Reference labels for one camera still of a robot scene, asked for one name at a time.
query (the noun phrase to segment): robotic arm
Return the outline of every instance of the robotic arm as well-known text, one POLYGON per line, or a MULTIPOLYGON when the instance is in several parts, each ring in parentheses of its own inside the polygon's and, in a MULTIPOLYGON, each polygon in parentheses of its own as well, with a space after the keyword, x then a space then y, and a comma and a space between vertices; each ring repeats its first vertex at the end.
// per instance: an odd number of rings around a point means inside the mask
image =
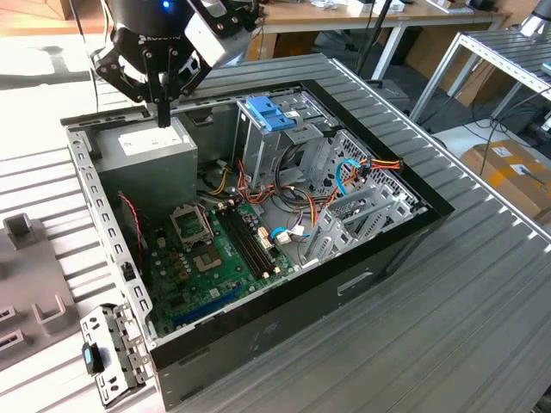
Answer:
POLYGON ((237 8, 219 1, 114 0, 112 44, 92 55, 94 70, 134 102, 157 105, 159 127, 169 126, 170 103, 242 52, 256 27, 257 0, 237 8))

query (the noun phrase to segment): black latch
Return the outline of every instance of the black latch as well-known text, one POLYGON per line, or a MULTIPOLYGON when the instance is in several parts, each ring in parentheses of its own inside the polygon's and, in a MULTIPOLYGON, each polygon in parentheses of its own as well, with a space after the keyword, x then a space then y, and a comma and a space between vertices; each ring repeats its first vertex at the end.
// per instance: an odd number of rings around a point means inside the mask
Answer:
POLYGON ((101 373, 105 367, 103 366, 102 357, 100 356, 100 350, 97 344, 91 346, 86 342, 83 345, 83 357, 86 364, 86 371, 88 374, 101 373))
POLYGON ((132 264, 130 262, 123 263, 121 265, 121 270, 122 270, 122 276, 126 281, 131 281, 134 278, 136 278, 136 274, 134 273, 132 264))

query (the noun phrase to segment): green motherboard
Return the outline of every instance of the green motherboard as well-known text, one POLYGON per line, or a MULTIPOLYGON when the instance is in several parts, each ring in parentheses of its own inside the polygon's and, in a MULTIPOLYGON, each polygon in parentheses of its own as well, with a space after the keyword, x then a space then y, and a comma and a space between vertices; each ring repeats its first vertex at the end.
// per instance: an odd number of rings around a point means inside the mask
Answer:
POLYGON ((146 285, 153 302, 151 321, 159 336, 166 336, 294 272, 293 264, 279 247, 274 245, 266 250, 262 246, 257 235, 257 215, 250 205, 241 203, 232 207, 231 212, 212 210, 202 216, 214 235, 206 242, 186 246, 180 239, 203 231, 201 217, 193 214, 176 219, 180 234, 167 219, 144 235, 149 261, 146 285), (230 214, 234 220, 229 225, 230 214), (236 232, 236 228, 238 231, 246 228, 248 233, 236 232), (243 244, 244 238, 256 245, 243 244), (253 258, 261 259, 273 270, 258 269, 251 261, 251 250, 257 252, 253 258))

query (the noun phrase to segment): cardboard box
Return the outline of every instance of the cardboard box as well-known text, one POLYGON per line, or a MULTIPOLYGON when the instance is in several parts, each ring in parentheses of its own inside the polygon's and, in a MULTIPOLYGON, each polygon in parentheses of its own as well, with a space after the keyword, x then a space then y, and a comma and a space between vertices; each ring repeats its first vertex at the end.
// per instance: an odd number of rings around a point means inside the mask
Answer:
MULTIPOLYGON (((476 145, 461 157, 480 174, 486 145, 476 145)), ((540 225, 551 221, 551 170, 514 140, 492 142, 482 179, 540 225)))
POLYGON ((459 9, 467 6, 467 0, 432 0, 432 2, 445 9, 459 9))
POLYGON ((71 16, 69 0, 0 0, 0 9, 26 15, 39 15, 55 20, 66 20, 71 16))

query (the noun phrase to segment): metal rack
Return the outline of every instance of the metal rack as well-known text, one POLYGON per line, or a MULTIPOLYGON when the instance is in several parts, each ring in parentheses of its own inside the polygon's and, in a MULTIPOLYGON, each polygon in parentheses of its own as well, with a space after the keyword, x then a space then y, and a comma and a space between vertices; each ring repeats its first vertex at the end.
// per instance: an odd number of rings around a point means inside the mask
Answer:
MULTIPOLYGON (((395 276, 177 411, 529 411, 551 382, 551 238, 336 60, 226 67, 197 93, 308 78, 455 213, 395 276)), ((81 316, 121 302, 65 148, 0 161, 0 205, 0 219, 44 222, 81 316)), ((76 334, 2 371, 0 410, 103 411, 82 344, 76 334)), ((148 382, 115 410, 163 411, 156 392, 148 382)))
POLYGON ((537 93, 544 92, 542 96, 551 100, 551 76, 541 70, 542 63, 551 61, 551 35, 544 42, 535 42, 515 29, 458 33, 412 110, 412 121, 419 120, 461 47, 472 52, 472 56, 449 89, 449 96, 456 94, 479 59, 482 59, 517 80, 517 84, 493 112, 493 117, 501 113, 522 85, 537 93))

